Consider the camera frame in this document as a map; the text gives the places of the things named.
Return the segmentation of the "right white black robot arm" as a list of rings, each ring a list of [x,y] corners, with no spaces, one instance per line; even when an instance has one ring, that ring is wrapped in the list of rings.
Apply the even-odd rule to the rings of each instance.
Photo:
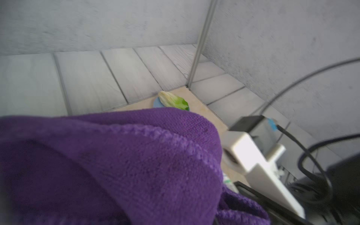
[[[327,188],[305,177],[288,185],[288,189],[305,210],[306,220],[313,225],[358,225],[360,223],[360,155],[340,161],[327,168],[333,186],[333,198],[324,204],[309,204],[320,200]]]

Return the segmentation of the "purple cloth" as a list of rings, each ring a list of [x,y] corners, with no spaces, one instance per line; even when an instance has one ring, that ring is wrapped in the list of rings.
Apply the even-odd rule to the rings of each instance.
[[[269,225],[221,158],[216,127],[175,108],[1,118],[12,225]]]

